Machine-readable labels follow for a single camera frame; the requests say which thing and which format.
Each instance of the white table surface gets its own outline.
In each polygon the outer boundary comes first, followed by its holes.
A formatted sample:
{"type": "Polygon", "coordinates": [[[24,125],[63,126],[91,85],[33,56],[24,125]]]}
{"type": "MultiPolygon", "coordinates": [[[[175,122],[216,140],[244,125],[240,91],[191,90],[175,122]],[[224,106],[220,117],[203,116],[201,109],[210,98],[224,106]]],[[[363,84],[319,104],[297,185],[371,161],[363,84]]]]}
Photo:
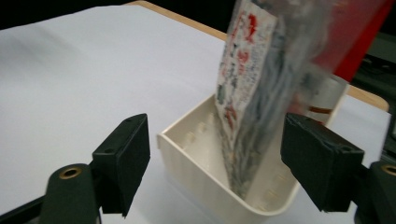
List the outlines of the white table surface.
{"type": "MultiPolygon", "coordinates": [[[[0,214],[42,196],[49,176],[91,154],[128,117],[148,114],[151,160],[130,214],[109,223],[211,223],[166,173],[156,134],[215,91],[223,41],[139,6],[95,7],[0,31],[0,214]]],[[[389,114],[347,97],[332,129],[379,159],[389,114]]],[[[264,223],[353,223],[303,189],[264,223]]]]}

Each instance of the white container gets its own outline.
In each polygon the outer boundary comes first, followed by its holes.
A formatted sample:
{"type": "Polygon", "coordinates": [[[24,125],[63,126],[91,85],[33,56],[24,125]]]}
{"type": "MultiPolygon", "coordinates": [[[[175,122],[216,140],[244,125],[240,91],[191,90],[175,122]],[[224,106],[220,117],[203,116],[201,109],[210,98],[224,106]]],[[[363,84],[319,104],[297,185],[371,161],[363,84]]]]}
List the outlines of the white container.
{"type": "Polygon", "coordinates": [[[283,124],[263,156],[245,201],[229,189],[217,125],[212,95],[158,134],[166,170],[224,223],[260,223],[283,213],[299,188],[280,159],[283,124]]]}

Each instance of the plastic packaging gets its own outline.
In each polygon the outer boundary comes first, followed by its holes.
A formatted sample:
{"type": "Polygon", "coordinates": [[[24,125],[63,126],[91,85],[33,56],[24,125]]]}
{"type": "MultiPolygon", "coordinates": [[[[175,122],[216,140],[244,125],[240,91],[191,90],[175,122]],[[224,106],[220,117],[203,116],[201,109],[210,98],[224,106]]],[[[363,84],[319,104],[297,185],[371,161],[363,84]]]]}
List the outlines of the plastic packaging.
{"type": "MultiPolygon", "coordinates": [[[[219,67],[216,106],[231,189],[242,199],[296,92],[327,24],[329,1],[240,0],[219,67]]],[[[290,107],[293,100],[297,106],[290,107]]]]}

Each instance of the snack bag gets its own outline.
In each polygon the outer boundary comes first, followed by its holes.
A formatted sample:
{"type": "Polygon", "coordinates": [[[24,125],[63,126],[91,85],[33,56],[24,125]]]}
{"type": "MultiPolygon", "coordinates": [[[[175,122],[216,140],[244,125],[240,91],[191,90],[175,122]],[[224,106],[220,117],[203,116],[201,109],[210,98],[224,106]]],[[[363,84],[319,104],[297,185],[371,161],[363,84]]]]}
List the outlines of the snack bag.
{"type": "Polygon", "coordinates": [[[216,107],[232,191],[245,198],[275,128],[298,99],[304,66],[318,49],[327,0],[239,0],[219,67],[216,107]]]}

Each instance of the printed label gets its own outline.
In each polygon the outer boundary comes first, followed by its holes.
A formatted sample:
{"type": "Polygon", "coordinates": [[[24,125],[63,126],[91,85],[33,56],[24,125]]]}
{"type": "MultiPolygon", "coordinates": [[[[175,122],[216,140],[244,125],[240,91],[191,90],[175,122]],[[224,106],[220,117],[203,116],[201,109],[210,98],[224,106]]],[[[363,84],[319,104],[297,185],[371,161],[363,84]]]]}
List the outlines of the printed label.
{"type": "Polygon", "coordinates": [[[244,1],[229,34],[219,67],[216,106],[233,149],[241,120],[262,75],[276,17],[244,1]]]}

